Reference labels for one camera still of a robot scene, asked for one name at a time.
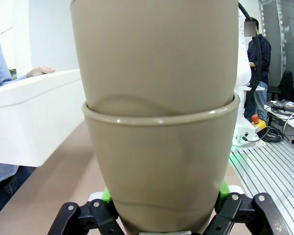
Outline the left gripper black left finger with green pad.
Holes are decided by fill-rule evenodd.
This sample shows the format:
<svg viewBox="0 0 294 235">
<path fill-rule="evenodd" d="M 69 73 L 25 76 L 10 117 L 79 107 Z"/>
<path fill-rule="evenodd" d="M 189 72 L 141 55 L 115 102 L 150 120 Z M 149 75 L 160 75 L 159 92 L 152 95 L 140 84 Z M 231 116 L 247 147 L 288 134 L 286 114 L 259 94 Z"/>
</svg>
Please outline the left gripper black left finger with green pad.
<svg viewBox="0 0 294 235">
<path fill-rule="evenodd" d="M 108 191 L 92 193 L 80 206 L 75 202 L 64 203 L 49 229 L 49 235 L 87 235 L 97 229 L 101 235 L 123 235 L 117 222 L 119 214 Z"/>
</svg>

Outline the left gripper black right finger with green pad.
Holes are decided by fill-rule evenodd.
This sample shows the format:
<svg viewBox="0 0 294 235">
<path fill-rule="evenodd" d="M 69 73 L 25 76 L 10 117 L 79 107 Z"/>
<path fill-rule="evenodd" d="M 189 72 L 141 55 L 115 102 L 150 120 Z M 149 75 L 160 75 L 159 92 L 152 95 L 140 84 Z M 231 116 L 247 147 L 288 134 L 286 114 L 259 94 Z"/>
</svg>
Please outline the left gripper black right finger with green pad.
<svg viewBox="0 0 294 235">
<path fill-rule="evenodd" d="M 252 198 L 231 192 L 224 181 L 215 203 L 216 215 L 205 229 L 206 235 L 228 235 L 234 224 L 245 224 L 252 235 L 287 235 L 288 229 L 274 200 L 268 193 Z"/>
</svg>

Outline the person's left hand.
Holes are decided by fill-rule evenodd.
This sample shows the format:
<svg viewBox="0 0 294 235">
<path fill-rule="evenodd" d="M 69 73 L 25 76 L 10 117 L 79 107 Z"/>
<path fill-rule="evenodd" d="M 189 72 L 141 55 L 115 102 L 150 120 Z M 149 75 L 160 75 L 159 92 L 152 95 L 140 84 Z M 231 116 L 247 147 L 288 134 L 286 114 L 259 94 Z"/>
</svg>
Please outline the person's left hand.
<svg viewBox="0 0 294 235">
<path fill-rule="evenodd" d="M 46 67 L 46 66 L 38 66 L 38 67 L 30 70 L 26 75 L 27 75 L 27 78 L 30 78 L 30 77 L 35 77 L 35 76 L 44 75 L 44 74 L 50 74 L 50 73 L 54 73 L 54 72 L 55 72 L 55 69 L 53 69 L 53 68 Z"/>
</svg>

